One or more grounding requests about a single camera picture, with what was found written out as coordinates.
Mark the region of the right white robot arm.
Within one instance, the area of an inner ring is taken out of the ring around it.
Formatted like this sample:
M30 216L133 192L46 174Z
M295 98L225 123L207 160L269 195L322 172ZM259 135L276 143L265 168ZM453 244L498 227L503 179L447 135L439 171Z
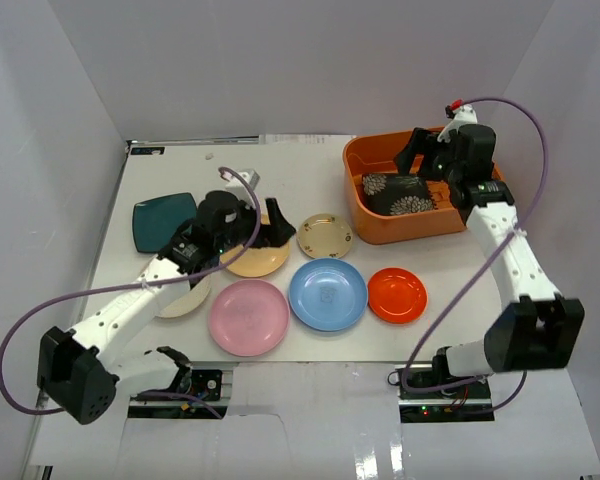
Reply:
M452 206L478 241L498 288L502 312L478 341L442 347L432 360L431 384L441 397L464 391L468 379L494 373L565 368L584 320L578 299L562 295L536 259L518 219L514 198L495 177L496 134L465 124L447 138L422 128L394 162L419 177L447 184Z

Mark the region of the white paper sheet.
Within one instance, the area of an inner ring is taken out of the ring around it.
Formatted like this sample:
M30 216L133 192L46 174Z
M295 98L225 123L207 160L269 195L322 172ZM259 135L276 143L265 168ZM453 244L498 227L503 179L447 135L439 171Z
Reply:
M259 136L260 145L275 144L342 144L355 139L355 135L342 134L262 134Z

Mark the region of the black floral square plate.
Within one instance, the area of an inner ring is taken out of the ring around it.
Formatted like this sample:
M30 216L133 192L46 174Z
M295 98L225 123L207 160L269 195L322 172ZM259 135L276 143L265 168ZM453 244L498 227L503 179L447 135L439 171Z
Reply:
M381 216L435 209L426 182L416 175L369 173L362 176L362 187L367 208Z

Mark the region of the cream round plate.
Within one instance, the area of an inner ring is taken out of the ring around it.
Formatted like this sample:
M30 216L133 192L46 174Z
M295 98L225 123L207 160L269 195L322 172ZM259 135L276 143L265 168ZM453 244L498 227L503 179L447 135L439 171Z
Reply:
M175 298L175 294L181 293L181 290L175 288L187 286L187 283L148 285L149 281L161 279L157 270L157 258L153 257L137 278L137 283L143 287L142 295L134 306L128 309L129 317L135 318L138 322L147 322L151 318L178 318L198 308L211 291L210 275L199 280L190 291L179 298Z

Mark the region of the teal square plate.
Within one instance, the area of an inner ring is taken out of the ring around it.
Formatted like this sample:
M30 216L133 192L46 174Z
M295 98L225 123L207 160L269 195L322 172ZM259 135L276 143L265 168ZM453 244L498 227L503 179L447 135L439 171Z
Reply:
M138 202L132 211L132 236L136 251L155 254L172 238L176 229L197 212L189 192L169 194Z

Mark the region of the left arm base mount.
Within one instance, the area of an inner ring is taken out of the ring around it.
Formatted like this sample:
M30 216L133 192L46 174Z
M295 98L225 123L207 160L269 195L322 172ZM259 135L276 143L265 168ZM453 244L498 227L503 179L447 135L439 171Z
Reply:
M220 420L228 405L223 377L220 369L193 369L174 386L133 397L129 417Z

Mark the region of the blue round plate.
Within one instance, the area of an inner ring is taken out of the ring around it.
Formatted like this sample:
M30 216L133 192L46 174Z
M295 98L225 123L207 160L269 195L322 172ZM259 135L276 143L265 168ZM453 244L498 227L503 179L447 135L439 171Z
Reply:
M314 259L292 276L288 301L295 316L321 332L356 325L367 308L366 282L353 265L334 258Z

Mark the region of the black label sticker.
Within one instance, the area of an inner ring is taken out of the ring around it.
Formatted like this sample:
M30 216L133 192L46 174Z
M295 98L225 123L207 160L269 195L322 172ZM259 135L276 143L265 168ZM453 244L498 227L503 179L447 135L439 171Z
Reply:
M163 155L165 152L164 147L158 146L150 146L150 147L140 147L135 146L130 149L130 156L153 156L153 155Z

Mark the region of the pink round plate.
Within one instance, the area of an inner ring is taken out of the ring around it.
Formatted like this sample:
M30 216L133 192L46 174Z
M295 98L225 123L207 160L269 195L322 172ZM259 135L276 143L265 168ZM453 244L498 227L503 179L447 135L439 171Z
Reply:
M273 284L258 279L237 281L212 303L208 328L225 352L256 357L276 348L290 325L290 307Z

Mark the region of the orange plastic bin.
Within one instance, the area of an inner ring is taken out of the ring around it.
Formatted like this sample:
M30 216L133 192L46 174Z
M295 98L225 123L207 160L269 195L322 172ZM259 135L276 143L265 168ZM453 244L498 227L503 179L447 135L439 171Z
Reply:
M411 135L411 131L401 131L361 136L344 147L344 191L353 218L353 228L369 244L395 243L459 233L466 229L463 215L452 207L449 188L444 182L427 184L434 204L429 211L384 216L367 207L363 176L394 173L394 157L406 146Z

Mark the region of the small orange round plate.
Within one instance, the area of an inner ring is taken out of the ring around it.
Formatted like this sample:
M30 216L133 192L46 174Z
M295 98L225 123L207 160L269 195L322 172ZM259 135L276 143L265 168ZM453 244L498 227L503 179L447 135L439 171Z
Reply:
M423 282L412 272L389 267L369 279L368 304L372 312L390 324L408 324L418 320L428 305Z

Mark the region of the yellow round plate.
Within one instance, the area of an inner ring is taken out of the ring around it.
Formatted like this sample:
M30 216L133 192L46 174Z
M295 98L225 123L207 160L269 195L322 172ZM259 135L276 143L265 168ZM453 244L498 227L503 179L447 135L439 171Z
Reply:
M290 255L290 242L278 248L249 248L227 270L243 278L259 278L281 268Z

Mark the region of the small beige patterned plate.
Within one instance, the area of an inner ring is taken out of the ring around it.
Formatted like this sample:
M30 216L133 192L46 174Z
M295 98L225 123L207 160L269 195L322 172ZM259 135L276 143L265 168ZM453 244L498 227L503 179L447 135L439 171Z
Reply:
M304 220L296 238L301 251L313 259L342 258L354 242L350 225L342 217L330 213L316 214Z

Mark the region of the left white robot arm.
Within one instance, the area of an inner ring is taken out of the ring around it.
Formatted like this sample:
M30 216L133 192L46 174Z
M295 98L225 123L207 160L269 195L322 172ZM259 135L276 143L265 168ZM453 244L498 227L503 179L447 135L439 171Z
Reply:
M267 223L258 207L234 194L207 193L195 216L176 228L131 289L71 329L53 327L42 336L38 386L78 423L96 421L116 396L117 358L152 319L219 270L225 252L237 246L279 248L295 235L276 199L265 205Z

